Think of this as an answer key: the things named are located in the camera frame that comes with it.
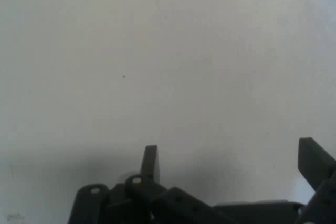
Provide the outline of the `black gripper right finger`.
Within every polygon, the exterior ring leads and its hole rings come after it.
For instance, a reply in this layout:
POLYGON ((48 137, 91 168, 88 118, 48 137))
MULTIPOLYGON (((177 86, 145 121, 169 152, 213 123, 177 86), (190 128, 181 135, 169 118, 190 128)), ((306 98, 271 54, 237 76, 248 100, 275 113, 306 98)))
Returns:
POLYGON ((298 170, 314 194, 296 223, 335 223, 335 159, 314 139, 300 138, 298 170))

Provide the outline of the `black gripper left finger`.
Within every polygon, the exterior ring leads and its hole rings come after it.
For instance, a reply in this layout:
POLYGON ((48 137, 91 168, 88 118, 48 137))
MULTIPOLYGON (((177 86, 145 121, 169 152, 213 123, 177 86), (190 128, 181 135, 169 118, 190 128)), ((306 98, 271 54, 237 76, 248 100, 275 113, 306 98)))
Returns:
POLYGON ((70 223, 236 223, 236 220, 173 187, 160 185, 158 147, 145 147, 141 169, 113 188, 78 190, 70 223))

